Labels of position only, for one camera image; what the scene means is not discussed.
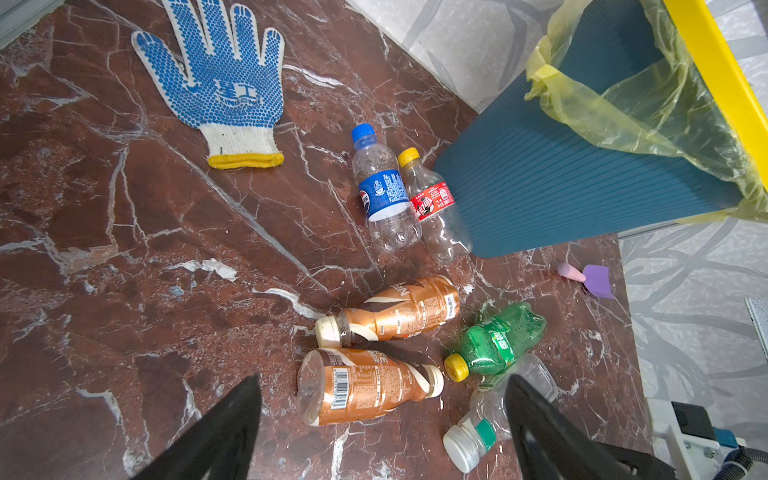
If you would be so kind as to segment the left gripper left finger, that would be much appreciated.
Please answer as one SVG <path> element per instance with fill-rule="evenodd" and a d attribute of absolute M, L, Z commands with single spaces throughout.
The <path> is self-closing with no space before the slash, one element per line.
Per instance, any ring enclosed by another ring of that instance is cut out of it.
<path fill-rule="evenodd" d="M 245 479 L 258 436 L 260 378 L 243 379 L 137 479 Z"/>

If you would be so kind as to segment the red label bottle yellow cap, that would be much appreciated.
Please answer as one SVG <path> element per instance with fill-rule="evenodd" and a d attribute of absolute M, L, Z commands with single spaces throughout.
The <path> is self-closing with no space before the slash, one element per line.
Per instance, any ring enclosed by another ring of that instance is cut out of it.
<path fill-rule="evenodd" d="M 407 195 L 422 229 L 422 239 L 433 259 L 448 265 L 469 255 L 472 240 L 445 179 L 426 168 L 416 148 L 398 155 Z"/>

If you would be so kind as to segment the clear square bottle green-white cap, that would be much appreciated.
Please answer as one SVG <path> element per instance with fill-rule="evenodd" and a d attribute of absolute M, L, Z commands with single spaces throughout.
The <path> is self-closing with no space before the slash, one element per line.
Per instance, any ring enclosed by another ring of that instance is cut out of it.
<path fill-rule="evenodd" d="M 496 443 L 512 438 L 504 395 L 509 377 L 521 376 L 548 401 L 559 391 L 548 368 L 533 353 L 526 353 L 500 377 L 482 383 L 470 397 L 466 415 L 443 436 L 443 445 L 453 464 L 464 474 L 478 466 Z"/>

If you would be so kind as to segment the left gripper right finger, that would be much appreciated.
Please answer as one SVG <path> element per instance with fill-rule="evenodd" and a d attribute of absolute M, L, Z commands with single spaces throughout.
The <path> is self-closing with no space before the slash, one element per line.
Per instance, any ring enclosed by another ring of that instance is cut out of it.
<path fill-rule="evenodd" d="M 675 477 L 651 454 L 591 440 L 519 375 L 507 380 L 504 405 L 524 479 Z"/>

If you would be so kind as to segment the green Sprite bottle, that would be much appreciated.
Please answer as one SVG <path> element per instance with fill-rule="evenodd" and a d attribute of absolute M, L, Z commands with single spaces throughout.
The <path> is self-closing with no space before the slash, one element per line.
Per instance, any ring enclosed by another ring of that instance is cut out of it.
<path fill-rule="evenodd" d="M 470 375 L 500 375 L 539 343 L 546 327 L 546 319 L 528 302 L 509 305 L 462 333 L 444 360 L 445 372 L 454 382 Z"/>

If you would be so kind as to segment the Pepsi bottle blue cap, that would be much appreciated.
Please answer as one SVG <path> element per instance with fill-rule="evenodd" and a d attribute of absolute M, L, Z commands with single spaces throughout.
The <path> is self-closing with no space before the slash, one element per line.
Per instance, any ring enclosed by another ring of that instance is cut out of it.
<path fill-rule="evenodd" d="M 370 124 L 357 125 L 351 135 L 353 175 L 374 245 L 395 252 L 416 244 L 422 230 L 394 152 L 378 140 Z"/>

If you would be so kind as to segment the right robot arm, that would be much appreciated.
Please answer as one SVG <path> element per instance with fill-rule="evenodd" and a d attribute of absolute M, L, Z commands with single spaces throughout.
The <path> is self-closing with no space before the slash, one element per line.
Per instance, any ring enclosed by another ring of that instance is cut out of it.
<path fill-rule="evenodd" d="M 767 453 L 746 445 L 733 432 L 713 426 L 702 406 L 668 400 L 646 400 L 651 434 L 662 441 L 673 479 L 747 479 L 767 463 Z"/>

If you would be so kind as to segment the brown coffee bottle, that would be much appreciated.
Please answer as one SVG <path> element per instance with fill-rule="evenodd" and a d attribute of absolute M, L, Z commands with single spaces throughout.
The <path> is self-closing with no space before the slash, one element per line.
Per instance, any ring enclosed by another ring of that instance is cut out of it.
<path fill-rule="evenodd" d="M 442 275 L 397 284 L 354 308 L 315 323 L 321 348 L 350 348 L 362 342 L 402 340 L 436 329 L 460 313 L 456 286 Z"/>
<path fill-rule="evenodd" d="M 372 420 L 403 403 L 438 397 L 444 385 L 434 365 L 376 350 L 318 348 L 298 372 L 298 412 L 309 426 Z"/>

